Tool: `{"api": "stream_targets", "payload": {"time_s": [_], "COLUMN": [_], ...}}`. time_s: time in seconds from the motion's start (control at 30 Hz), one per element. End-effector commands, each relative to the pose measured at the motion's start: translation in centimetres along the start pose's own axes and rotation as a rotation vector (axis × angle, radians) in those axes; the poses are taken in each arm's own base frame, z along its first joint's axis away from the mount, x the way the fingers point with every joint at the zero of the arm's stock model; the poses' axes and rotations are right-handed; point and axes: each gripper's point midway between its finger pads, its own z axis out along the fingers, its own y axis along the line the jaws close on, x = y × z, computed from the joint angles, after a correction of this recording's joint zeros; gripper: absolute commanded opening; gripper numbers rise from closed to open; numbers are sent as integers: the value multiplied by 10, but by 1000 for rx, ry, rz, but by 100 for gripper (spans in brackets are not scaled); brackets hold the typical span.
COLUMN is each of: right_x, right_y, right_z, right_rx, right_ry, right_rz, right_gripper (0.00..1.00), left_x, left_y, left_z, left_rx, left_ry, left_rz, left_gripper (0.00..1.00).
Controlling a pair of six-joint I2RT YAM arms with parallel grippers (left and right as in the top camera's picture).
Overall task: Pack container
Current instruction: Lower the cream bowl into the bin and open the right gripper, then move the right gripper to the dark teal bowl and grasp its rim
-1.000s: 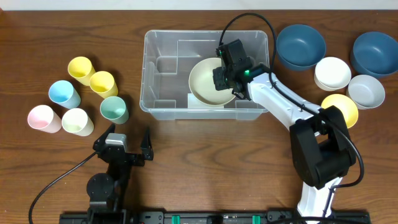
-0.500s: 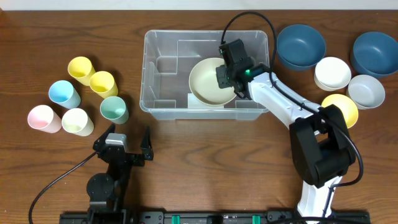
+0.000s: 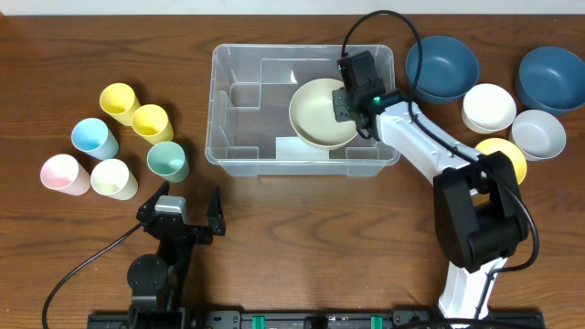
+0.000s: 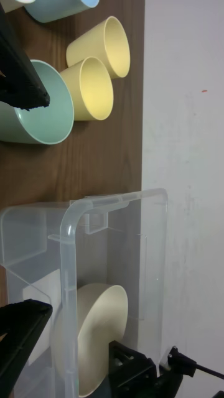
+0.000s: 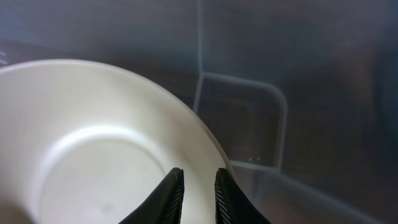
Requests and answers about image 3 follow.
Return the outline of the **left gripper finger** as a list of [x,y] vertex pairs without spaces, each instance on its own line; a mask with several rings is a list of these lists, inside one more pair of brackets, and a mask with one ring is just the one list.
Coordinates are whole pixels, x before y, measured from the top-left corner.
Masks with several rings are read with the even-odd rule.
[[154,192],[154,194],[138,208],[136,219],[143,224],[148,224],[154,216],[154,208],[158,199],[161,196],[167,196],[169,189],[170,184],[168,182],[162,183],[161,186]]
[[207,223],[213,235],[224,236],[226,233],[226,223],[221,206],[220,187],[217,186],[211,197],[207,208]]

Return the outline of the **large beige bowl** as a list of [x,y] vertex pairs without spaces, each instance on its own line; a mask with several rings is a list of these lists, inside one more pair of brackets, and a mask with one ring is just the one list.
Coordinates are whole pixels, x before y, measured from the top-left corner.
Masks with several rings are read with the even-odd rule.
[[356,124],[335,119],[333,91],[344,86],[341,80],[317,79],[301,86],[289,104],[289,121],[305,143],[317,149],[335,150],[357,136]]

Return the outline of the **dark blue bowl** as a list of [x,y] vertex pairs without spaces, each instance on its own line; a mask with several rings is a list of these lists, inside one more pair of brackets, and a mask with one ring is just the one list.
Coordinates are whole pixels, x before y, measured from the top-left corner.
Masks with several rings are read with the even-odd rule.
[[540,47],[521,60],[517,98],[529,109],[562,115],[584,105],[584,60],[565,48]]
[[431,36],[421,44],[423,56],[415,90],[418,99],[434,104],[457,101],[479,80],[478,59],[462,41]]

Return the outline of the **white small bowl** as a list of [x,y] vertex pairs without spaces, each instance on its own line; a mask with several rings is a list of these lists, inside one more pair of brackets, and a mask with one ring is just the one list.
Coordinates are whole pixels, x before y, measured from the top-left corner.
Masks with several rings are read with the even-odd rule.
[[504,88],[482,83],[463,97],[463,123],[473,132],[496,133],[510,126],[517,115],[516,103]]

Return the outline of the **yellow small bowl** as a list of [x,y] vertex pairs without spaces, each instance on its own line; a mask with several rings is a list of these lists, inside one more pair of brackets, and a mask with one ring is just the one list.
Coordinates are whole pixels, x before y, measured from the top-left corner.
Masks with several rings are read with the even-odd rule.
[[502,138],[488,138],[475,146],[482,154],[502,152],[512,162],[516,174],[516,181],[520,185],[527,175],[527,160],[521,150],[514,144]]

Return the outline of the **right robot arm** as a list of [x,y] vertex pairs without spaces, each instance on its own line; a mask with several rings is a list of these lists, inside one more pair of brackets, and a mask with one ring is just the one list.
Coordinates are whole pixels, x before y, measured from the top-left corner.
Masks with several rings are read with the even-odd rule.
[[532,253],[539,252],[511,160],[458,143],[408,94],[386,91],[370,52],[343,53],[337,64],[344,85],[333,92],[336,120],[352,120],[363,138],[397,149],[432,184],[435,234],[450,262],[442,317],[453,328],[479,323],[489,315],[496,276],[512,270],[506,261],[517,245],[532,237]]

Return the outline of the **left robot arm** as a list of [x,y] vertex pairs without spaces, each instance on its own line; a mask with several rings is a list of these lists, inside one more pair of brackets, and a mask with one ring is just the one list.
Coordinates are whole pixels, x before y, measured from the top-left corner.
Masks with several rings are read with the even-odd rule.
[[144,254],[127,271],[132,289],[128,327],[131,329],[185,329],[194,321],[182,306],[182,291],[195,245],[209,245],[226,233],[220,189],[216,188],[207,209],[207,224],[188,223],[186,200],[169,194],[165,182],[138,209],[136,218],[159,241],[154,254]]

